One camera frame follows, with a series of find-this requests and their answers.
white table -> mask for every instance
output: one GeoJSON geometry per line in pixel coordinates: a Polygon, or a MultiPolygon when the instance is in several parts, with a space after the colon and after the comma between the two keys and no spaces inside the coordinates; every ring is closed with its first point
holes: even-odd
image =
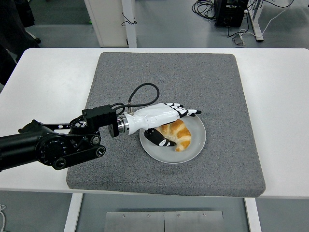
{"type": "MultiPolygon", "coordinates": [[[[102,52],[234,54],[266,182],[261,197],[309,198],[309,51],[306,49],[30,49],[0,94],[0,136],[18,133],[32,119],[68,123],[79,116],[102,52]]],[[[0,173],[0,189],[115,194],[69,189],[66,173],[67,169],[56,171],[34,162],[0,173]]]]}

table leg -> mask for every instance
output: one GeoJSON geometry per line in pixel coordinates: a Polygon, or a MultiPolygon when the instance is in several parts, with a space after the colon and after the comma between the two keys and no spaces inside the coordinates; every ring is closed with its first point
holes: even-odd
{"type": "MultiPolygon", "coordinates": [[[[122,8],[125,17],[131,22],[134,22],[134,5],[135,0],[121,0],[122,8]]],[[[137,47],[135,24],[126,23],[126,37],[129,47],[137,47]]]]}
{"type": "Polygon", "coordinates": [[[261,29],[260,29],[260,25],[258,23],[259,17],[261,15],[262,9],[263,9],[263,1],[262,0],[258,0],[257,4],[254,6],[255,10],[253,9],[253,7],[249,10],[249,15],[250,15],[250,20],[251,20],[251,24],[252,24],[252,28],[254,31],[254,34],[256,35],[256,41],[258,42],[262,42],[264,41],[261,29]]]}
{"type": "Polygon", "coordinates": [[[75,232],[78,221],[79,211],[81,209],[83,194],[73,193],[67,216],[64,232],[75,232]]]}
{"type": "Polygon", "coordinates": [[[262,232],[255,198],[244,198],[250,232],[262,232]]]}

croissant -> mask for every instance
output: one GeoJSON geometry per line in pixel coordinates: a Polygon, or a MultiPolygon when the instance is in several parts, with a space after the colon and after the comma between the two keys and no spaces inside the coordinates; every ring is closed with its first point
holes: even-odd
{"type": "Polygon", "coordinates": [[[175,151],[184,151],[191,143],[191,133],[184,122],[177,119],[175,122],[156,128],[165,138],[175,142],[175,151]]]}

gray cushion pad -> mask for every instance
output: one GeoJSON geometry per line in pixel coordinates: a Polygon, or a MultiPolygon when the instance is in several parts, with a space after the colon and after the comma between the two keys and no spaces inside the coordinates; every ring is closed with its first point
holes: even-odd
{"type": "MultiPolygon", "coordinates": [[[[157,103],[178,102],[202,111],[199,117],[207,139],[201,153],[186,163],[161,163],[143,150],[138,132],[112,138],[104,127],[100,133],[106,154],[70,167],[70,188],[239,197],[257,197],[264,192],[263,173],[233,55],[102,53],[86,108],[127,103],[132,91],[145,82],[159,87],[157,103]]],[[[154,98],[154,88],[143,87],[132,103],[154,98]]]]}

white plate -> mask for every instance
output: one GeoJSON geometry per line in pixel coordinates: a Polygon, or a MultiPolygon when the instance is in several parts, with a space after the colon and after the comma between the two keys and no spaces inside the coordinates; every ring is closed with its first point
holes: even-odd
{"type": "Polygon", "coordinates": [[[160,147],[154,145],[144,136],[140,129],[140,142],[144,150],[154,159],[163,163],[177,164],[187,162],[196,157],[203,149],[206,141],[206,131],[203,122],[197,116],[181,118],[191,132],[191,143],[185,151],[176,152],[175,146],[160,147]]]}

